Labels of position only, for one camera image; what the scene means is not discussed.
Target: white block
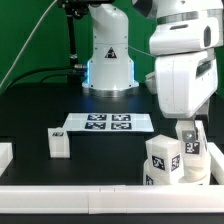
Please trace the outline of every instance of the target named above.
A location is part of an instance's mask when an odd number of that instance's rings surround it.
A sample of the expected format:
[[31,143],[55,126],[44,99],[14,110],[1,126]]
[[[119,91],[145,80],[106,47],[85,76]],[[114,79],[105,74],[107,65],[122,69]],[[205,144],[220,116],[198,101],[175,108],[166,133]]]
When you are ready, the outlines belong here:
[[184,167],[184,176],[188,182],[196,182],[204,179],[206,176],[210,177],[211,175],[211,156],[208,154],[207,161],[204,164],[204,167]]
[[150,173],[166,184],[177,184],[183,177],[181,142],[163,135],[146,141]]
[[211,171],[217,182],[224,185],[224,155],[219,148],[213,143],[208,143],[211,153]]
[[165,182],[162,182],[160,178],[150,172],[148,159],[144,163],[143,185],[167,185]]
[[0,176],[3,174],[9,163],[12,161],[12,144],[0,143]]
[[89,214],[126,213],[126,194],[117,189],[119,187],[105,186],[89,193]]
[[211,172],[208,173],[207,176],[205,176],[204,178],[202,178],[201,180],[198,181],[194,181],[194,182],[189,182],[185,179],[185,177],[181,178],[179,180],[179,184],[182,185],[210,185],[210,176],[211,176]]
[[178,121],[176,125],[176,132],[178,139],[182,142],[181,148],[184,159],[184,166],[197,167],[204,169],[208,166],[210,153],[208,151],[207,139],[202,121],[195,121],[195,126],[198,129],[198,140],[194,143],[185,143],[183,141],[182,131],[185,130],[185,123],[187,121]]
[[69,158],[69,139],[67,131],[62,128],[49,128],[48,141],[51,158]]

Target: white cube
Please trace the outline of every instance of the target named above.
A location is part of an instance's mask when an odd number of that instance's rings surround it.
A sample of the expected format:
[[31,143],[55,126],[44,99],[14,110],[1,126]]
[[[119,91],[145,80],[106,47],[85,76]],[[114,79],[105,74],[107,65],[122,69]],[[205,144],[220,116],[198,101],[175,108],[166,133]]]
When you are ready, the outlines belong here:
[[195,126],[198,130],[198,139],[194,143],[185,143],[182,136],[182,131],[184,128],[183,122],[184,121],[178,121],[176,125],[176,132],[178,139],[181,141],[184,166],[204,169],[204,166],[208,166],[210,153],[207,146],[203,123],[202,121],[195,121]]
[[146,141],[149,169],[166,184],[177,184],[183,177],[181,142],[163,135]]
[[48,141],[51,158],[70,158],[67,131],[62,128],[49,128]]
[[3,174],[9,163],[12,161],[12,144],[0,143],[0,176]]

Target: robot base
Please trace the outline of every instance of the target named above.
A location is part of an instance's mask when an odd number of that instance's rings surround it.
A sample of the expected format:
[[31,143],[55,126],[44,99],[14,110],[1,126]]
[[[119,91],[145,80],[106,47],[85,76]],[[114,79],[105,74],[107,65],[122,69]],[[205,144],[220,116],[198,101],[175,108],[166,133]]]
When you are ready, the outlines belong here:
[[90,87],[85,87],[83,85],[83,93],[99,97],[123,97],[136,94],[137,92],[138,92],[138,83],[134,87],[124,90],[99,90]]

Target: blue light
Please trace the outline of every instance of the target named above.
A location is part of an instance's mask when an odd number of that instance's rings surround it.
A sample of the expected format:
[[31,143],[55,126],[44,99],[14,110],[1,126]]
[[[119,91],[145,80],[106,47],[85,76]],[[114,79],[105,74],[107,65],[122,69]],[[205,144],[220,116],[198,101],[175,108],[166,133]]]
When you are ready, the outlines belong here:
[[86,84],[88,84],[89,85],[89,76],[90,76],[90,74],[89,74],[89,61],[87,62],[87,79],[86,79]]

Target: white border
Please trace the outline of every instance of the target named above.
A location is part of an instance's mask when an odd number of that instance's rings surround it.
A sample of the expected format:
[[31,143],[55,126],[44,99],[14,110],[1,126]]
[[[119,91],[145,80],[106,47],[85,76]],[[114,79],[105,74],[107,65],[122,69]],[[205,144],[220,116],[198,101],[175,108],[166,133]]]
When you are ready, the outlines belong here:
[[[214,143],[208,148],[222,182],[224,155]],[[7,214],[212,212],[224,212],[223,185],[0,186],[0,213]]]

